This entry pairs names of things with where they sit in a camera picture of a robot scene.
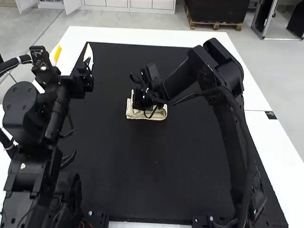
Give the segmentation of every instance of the metal frame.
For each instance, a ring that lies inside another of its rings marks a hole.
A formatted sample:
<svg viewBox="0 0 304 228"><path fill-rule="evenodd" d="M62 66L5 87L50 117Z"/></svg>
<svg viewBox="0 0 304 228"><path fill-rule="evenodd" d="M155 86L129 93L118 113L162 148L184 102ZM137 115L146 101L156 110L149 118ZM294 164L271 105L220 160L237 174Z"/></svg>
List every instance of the metal frame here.
<svg viewBox="0 0 304 228"><path fill-rule="evenodd" d="M281 41L302 40L301 38L265 38L266 33L268 31L268 28L269 28L269 25L270 25L270 21L272 19L272 15L275 12L276 4L277 4L278 0L274 0L272 2L271 8L270 8L270 12L269 12L268 17L267 17L267 19L265 21L265 27L264 27L264 30L263 30L262 33L259 30L256 29L256 20L257 20L258 12L259 12L259 10L261 8L261 1L262 0L260 0L258 2L258 4L257 4L256 13L255 13L255 16L254 16L252 24L251 24L251 29L260 37L261 40L263 40L263 39L264 40L281 40Z"/></svg>

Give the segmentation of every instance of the white table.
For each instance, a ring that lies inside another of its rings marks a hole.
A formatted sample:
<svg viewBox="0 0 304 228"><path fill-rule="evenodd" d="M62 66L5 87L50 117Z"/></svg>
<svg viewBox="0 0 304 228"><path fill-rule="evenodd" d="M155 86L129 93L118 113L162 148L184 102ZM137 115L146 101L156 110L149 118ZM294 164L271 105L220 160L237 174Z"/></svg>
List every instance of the white table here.
<svg viewBox="0 0 304 228"><path fill-rule="evenodd" d="M269 120L266 116L264 111L271 111L271 107L226 33L69 27L59 42L59 45L62 47L62 52L57 67L62 72L62 75L69 75L87 41L150 46L194 47L199 44L203 45L206 40L213 37L217 38L228 49L244 69L245 115L252 138L289 227L302 227L304 163L279 121ZM50 58L54 55L55 50L56 48L50 53ZM34 84L40 91L43 91L36 81ZM0 153L0 161L0 186L4 186L10 162L5 152ZM5 193L2 192L0 194L0 203L2 203ZM110 222L110 227L177 228L185 226Z"/></svg>

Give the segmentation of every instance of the white cabinet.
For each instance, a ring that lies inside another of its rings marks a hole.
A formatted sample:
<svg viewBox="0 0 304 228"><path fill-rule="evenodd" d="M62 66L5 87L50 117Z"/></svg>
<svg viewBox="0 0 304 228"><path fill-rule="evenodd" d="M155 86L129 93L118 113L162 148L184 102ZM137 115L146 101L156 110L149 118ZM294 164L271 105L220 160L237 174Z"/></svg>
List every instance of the white cabinet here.
<svg viewBox="0 0 304 228"><path fill-rule="evenodd" d="M152 8L159 10L173 10L174 0L152 0Z"/></svg>
<svg viewBox="0 0 304 228"><path fill-rule="evenodd" d="M76 9L174 14L175 3L176 0L16 0L20 13L38 5L45 9L64 9L66 14Z"/></svg>
<svg viewBox="0 0 304 228"><path fill-rule="evenodd" d="M16 0L16 4L20 13L28 8L38 4L38 0Z"/></svg>
<svg viewBox="0 0 304 228"><path fill-rule="evenodd" d="M152 9L152 0L131 0L131 7Z"/></svg>
<svg viewBox="0 0 304 228"><path fill-rule="evenodd" d="M60 1L39 1L39 0L16 0L20 13L30 7L38 5L39 8L65 9L66 14L70 14L82 6L81 0L60 0Z"/></svg>

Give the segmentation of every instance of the cabinet drawer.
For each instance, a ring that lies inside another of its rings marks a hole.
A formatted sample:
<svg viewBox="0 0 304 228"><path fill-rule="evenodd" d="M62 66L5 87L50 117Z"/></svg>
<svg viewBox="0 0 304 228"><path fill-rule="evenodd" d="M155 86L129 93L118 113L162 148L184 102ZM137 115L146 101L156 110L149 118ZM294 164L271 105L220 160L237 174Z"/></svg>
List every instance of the cabinet drawer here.
<svg viewBox="0 0 304 228"><path fill-rule="evenodd" d="M106 6L105 0L85 0L87 6Z"/></svg>
<svg viewBox="0 0 304 228"><path fill-rule="evenodd" d="M128 0L105 0L106 6L128 7Z"/></svg>
<svg viewBox="0 0 304 228"><path fill-rule="evenodd" d="M174 7L174 0L152 0L152 8L160 10L172 10Z"/></svg>
<svg viewBox="0 0 304 228"><path fill-rule="evenodd" d="M131 0L131 7L152 9L152 0Z"/></svg>

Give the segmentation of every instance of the wooden pallet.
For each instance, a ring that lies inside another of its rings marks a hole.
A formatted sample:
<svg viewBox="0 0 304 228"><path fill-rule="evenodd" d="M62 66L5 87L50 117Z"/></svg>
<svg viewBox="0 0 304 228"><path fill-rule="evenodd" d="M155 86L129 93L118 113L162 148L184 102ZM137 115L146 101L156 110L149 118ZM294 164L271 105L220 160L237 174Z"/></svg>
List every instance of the wooden pallet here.
<svg viewBox="0 0 304 228"><path fill-rule="evenodd" d="M230 25L230 26L235 26L236 31L242 30L243 23L226 23L226 22L220 23L220 22L193 21L186 4L184 4L184 8L186 11L186 16L187 16L187 20L189 22L190 29L195 29L195 25L212 25L213 30L218 30L220 25Z"/></svg>

